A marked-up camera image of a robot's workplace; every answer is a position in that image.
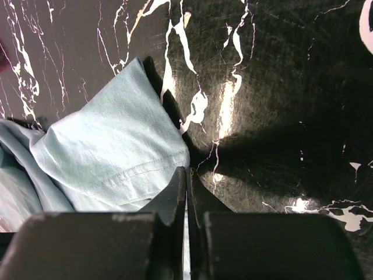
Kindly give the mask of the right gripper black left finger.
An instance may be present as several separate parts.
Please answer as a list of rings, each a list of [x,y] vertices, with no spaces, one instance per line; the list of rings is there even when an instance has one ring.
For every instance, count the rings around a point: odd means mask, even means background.
[[[182,279],[186,171],[137,212],[42,213],[13,235],[2,279]]]

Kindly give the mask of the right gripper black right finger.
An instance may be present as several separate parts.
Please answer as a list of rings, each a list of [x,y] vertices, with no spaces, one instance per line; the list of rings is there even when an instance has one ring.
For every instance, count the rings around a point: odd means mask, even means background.
[[[320,214],[235,213],[188,174],[192,279],[363,279],[347,236]]]

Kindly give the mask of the grey blue t shirt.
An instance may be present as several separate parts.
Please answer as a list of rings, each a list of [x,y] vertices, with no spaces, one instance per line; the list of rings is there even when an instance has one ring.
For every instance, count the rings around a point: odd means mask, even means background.
[[[1,229],[43,212],[137,211],[188,148],[135,58],[82,109],[46,131],[1,120]]]

